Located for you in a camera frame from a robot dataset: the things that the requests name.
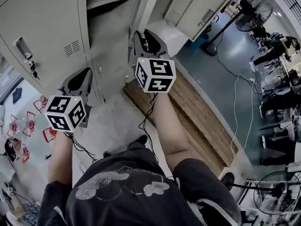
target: tiled floor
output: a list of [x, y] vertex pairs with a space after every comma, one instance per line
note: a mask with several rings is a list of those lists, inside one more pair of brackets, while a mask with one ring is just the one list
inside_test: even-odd
[[[215, 36], [220, 29], [229, 21], [227, 14], [220, 14], [220, 20], [214, 23], [212, 31], [208, 34], [210, 38]], [[218, 45], [221, 36], [215, 41]], [[256, 75], [252, 73], [249, 62], [251, 57], [258, 52], [257, 46], [248, 33], [240, 32], [235, 24], [232, 24], [222, 37], [222, 41], [218, 47], [219, 60], [222, 61], [227, 68], [234, 74], [243, 74], [246, 78], [254, 78], [260, 83], [261, 72]], [[190, 75], [198, 82], [204, 92], [210, 97], [222, 116], [233, 132], [236, 130], [235, 117], [233, 114], [234, 102], [234, 83], [237, 79], [229, 73], [221, 63], [218, 62], [217, 56], [209, 56], [203, 52], [198, 46], [186, 43], [180, 52], [175, 56]], [[239, 79], [236, 85], [237, 99], [235, 104], [236, 117], [238, 121], [237, 138], [244, 147], [246, 137], [250, 128], [252, 118], [251, 107], [251, 86]], [[253, 123], [248, 138], [245, 153], [254, 166], [258, 177], [281, 170], [283, 167], [263, 167], [261, 166], [262, 158], [266, 157], [268, 150], [263, 151], [261, 144], [262, 131], [266, 121], [263, 121], [259, 115], [260, 95], [253, 94]]]

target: locker door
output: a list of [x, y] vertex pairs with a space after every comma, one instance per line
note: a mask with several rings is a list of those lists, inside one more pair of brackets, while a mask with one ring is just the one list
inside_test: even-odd
[[193, 0], [180, 19], [177, 29], [195, 40], [229, 0]]
[[77, 0], [7, 0], [0, 7], [0, 35], [19, 61], [14, 65], [32, 76], [21, 39], [29, 49], [39, 76], [37, 83], [53, 91], [77, 69], [87, 66], [79, 26]]

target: wooden floor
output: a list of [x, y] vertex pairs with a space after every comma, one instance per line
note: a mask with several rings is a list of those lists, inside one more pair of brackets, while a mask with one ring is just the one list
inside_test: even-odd
[[[123, 90], [145, 115], [150, 108], [152, 94], [144, 93], [137, 80], [126, 85]], [[230, 166], [233, 161], [230, 136], [206, 102], [179, 71], [168, 94], [195, 156], [219, 175], [223, 168]], [[156, 126], [152, 114], [149, 121]]]

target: locker handle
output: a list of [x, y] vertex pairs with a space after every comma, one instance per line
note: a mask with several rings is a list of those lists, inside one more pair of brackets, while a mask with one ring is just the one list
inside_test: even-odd
[[205, 24], [207, 24], [209, 22], [209, 20], [213, 17], [213, 15], [215, 14], [215, 12], [212, 9], [209, 9], [206, 14], [202, 17], [202, 22], [200, 22], [198, 25], [200, 27], [204, 26]]
[[18, 38], [17, 41], [13, 43], [13, 47], [16, 48], [21, 58], [24, 59], [24, 62], [27, 62], [32, 58], [32, 53], [22, 37]]

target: red object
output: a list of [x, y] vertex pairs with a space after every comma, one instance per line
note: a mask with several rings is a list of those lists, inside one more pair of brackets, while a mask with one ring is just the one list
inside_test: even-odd
[[28, 137], [31, 137], [32, 132], [34, 131], [34, 126], [36, 124], [36, 121], [34, 120], [35, 116], [36, 115], [34, 113], [30, 111], [27, 112], [27, 122], [25, 123], [26, 127], [22, 133]]
[[22, 162], [26, 163], [28, 161], [29, 157], [30, 157], [29, 151], [28, 151], [26, 146], [22, 147], [21, 149], [23, 150], [23, 161]]
[[53, 130], [51, 127], [48, 127], [47, 129], [43, 130], [43, 136], [47, 143], [52, 141], [56, 136], [57, 131]]
[[45, 96], [40, 96], [40, 99], [33, 102], [33, 106], [42, 114], [41, 110], [46, 107], [48, 99]]
[[10, 115], [11, 123], [9, 124], [9, 130], [7, 132], [7, 135], [9, 138], [14, 139], [15, 133], [17, 131], [17, 118], [13, 115]]
[[18, 150], [22, 154], [22, 156], [23, 156], [22, 162], [26, 163], [30, 157], [30, 153], [29, 153], [27, 147], [21, 141], [18, 141], [15, 144], [15, 149]]

